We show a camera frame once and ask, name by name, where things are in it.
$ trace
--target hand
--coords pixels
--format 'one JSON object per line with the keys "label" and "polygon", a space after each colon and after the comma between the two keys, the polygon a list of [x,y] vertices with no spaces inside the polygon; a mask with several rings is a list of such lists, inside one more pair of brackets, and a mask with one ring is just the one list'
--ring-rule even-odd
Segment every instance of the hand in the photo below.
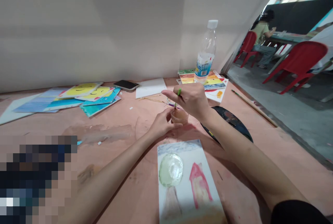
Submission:
{"label": "hand", "polygon": [[148,132],[154,134],[156,138],[159,138],[165,133],[167,133],[169,130],[182,127],[183,125],[181,123],[168,123],[171,119],[170,113],[171,111],[173,111],[173,109],[174,108],[170,107],[157,114]]}
{"label": "hand", "polygon": [[162,94],[178,103],[183,109],[194,116],[200,122],[204,122],[209,117],[211,108],[205,95],[204,86],[200,83],[177,85],[172,91],[164,90]]}

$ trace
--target sleeve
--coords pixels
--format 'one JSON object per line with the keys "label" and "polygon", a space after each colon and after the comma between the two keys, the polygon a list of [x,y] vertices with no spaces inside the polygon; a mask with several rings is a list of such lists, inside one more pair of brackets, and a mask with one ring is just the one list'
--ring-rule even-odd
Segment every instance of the sleeve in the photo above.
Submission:
{"label": "sleeve", "polygon": [[265,24],[263,33],[269,32],[270,30],[268,29],[268,24]]}
{"label": "sleeve", "polygon": [[271,224],[330,224],[323,214],[309,203],[287,200],[278,203],[272,212]]}

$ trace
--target smartphone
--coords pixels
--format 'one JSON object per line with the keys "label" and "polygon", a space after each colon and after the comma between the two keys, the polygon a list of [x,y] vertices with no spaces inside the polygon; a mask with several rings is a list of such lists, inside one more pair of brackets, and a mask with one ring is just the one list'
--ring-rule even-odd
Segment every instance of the smartphone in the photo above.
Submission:
{"label": "smartphone", "polygon": [[132,82],[126,81],[126,80],[120,80],[120,81],[114,83],[113,85],[115,87],[119,87],[119,88],[122,88],[122,89],[125,89],[128,91],[132,91],[139,86],[139,84],[132,83]]}

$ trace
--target bottle label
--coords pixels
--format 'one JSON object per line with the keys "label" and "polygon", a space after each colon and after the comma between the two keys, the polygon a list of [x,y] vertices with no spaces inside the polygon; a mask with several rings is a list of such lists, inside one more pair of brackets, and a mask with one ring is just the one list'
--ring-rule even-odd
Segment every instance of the bottle label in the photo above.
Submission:
{"label": "bottle label", "polygon": [[195,74],[198,77],[204,77],[209,74],[214,57],[215,55],[211,53],[198,53],[197,66],[195,69]]}

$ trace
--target plastic water bottle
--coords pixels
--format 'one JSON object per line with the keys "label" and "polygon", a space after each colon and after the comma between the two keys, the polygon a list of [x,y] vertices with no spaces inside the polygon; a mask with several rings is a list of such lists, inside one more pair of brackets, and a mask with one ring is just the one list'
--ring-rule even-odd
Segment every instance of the plastic water bottle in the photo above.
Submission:
{"label": "plastic water bottle", "polygon": [[204,83],[208,77],[216,51],[216,28],[218,20],[209,20],[207,31],[201,43],[198,53],[197,66],[194,74],[194,82]]}

